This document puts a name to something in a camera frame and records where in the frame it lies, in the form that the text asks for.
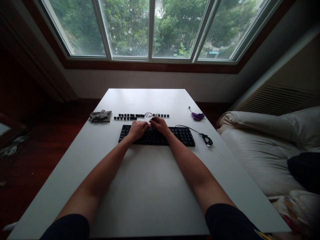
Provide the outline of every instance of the white sofa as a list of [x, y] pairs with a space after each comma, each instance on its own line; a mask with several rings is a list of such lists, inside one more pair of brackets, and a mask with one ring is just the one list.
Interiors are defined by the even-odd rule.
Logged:
[[311, 226], [320, 196], [307, 192], [293, 178], [287, 160], [302, 152], [320, 152], [320, 106], [282, 116], [226, 112], [217, 126], [263, 193], [270, 200], [278, 200], [274, 206], [283, 218], [290, 218], [284, 208], [285, 200], [291, 201], [298, 219], [291, 219], [293, 224], [301, 229], [302, 225]]

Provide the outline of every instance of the gray cloth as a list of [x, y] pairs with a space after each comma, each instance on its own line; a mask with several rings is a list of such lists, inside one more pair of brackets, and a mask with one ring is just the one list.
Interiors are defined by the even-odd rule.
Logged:
[[90, 114], [88, 121], [92, 123], [102, 123], [110, 122], [112, 111], [105, 111], [104, 109], [101, 112], [93, 112]]

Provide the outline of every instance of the purple cloth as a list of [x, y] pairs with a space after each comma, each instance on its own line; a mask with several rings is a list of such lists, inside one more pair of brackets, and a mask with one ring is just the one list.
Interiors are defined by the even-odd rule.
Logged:
[[198, 113], [198, 114], [192, 113], [191, 115], [193, 116], [193, 119], [197, 120], [197, 121], [200, 121], [201, 119], [204, 118], [204, 114], [203, 113]]

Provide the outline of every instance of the green foliage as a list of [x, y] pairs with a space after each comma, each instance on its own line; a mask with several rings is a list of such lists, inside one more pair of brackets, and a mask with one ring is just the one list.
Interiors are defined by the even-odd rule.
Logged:
[[[76, 54], [105, 55], [90, 0], [49, 0]], [[189, 58], [208, 0], [162, 0], [154, 21], [153, 56]], [[222, 0], [201, 56], [221, 48], [228, 55], [233, 42], [254, 16], [255, 0]], [[147, 56], [149, 1], [101, 0], [113, 55]]]
[[90, 0], [50, 0], [75, 54], [105, 55]]
[[188, 58], [191, 54], [191, 48], [187, 51], [183, 43], [180, 43], [181, 49], [179, 49], [179, 54], [174, 54], [175, 57]]
[[187, 51], [193, 47], [207, 0], [163, 0], [163, 17], [155, 19], [153, 55], [173, 57], [182, 43]]
[[148, 0], [101, 1], [113, 55], [148, 55]]
[[224, 1], [219, 7], [207, 37], [212, 46], [228, 46], [235, 37], [247, 29], [250, 19], [254, 16], [255, 0], [236, 2]]

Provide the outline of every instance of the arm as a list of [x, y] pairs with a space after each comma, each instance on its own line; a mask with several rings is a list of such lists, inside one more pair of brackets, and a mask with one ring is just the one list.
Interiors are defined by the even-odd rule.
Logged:
[[180, 171], [195, 192], [203, 214], [217, 203], [236, 207], [204, 163], [170, 131], [165, 120], [159, 117], [154, 119], [150, 120], [151, 127], [157, 128], [168, 140]]
[[101, 198], [115, 177], [124, 155], [131, 144], [139, 139], [148, 127], [147, 122], [132, 123], [128, 135], [83, 180], [56, 220], [69, 214], [80, 214], [89, 221], [90, 228], [92, 228]]

